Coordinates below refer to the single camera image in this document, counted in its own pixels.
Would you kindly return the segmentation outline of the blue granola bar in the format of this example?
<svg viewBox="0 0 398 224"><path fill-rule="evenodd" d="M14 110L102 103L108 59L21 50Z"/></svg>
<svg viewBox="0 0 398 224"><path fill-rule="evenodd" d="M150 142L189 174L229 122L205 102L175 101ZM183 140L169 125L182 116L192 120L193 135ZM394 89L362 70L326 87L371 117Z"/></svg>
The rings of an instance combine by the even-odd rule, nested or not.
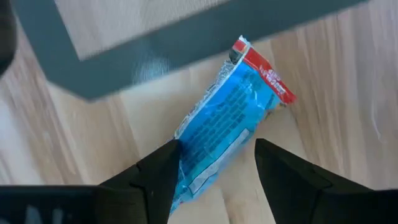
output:
<svg viewBox="0 0 398 224"><path fill-rule="evenodd" d="M201 195L258 124L295 99L269 61L239 37L214 83L174 133L182 152L170 210Z"/></svg>

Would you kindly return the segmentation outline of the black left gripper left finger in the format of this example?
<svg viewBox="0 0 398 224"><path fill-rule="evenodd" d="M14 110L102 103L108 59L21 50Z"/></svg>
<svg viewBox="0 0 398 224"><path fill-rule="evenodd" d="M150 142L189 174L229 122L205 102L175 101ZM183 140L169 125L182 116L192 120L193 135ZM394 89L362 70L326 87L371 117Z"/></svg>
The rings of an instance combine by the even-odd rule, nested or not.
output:
<svg viewBox="0 0 398 224"><path fill-rule="evenodd" d="M98 224L167 224L178 181L181 143L171 140L100 184Z"/></svg>

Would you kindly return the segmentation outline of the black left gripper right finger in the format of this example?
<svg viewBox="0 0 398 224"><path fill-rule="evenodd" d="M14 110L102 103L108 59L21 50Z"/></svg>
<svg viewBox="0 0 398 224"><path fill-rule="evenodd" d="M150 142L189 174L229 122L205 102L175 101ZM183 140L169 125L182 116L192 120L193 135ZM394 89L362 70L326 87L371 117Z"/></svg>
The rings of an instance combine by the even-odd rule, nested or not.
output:
<svg viewBox="0 0 398 224"><path fill-rule="evenodd" d="M320 196L328 189L338 194L371 191L266 139L256 139L254 157L276 224L313 223Z"/></svg>

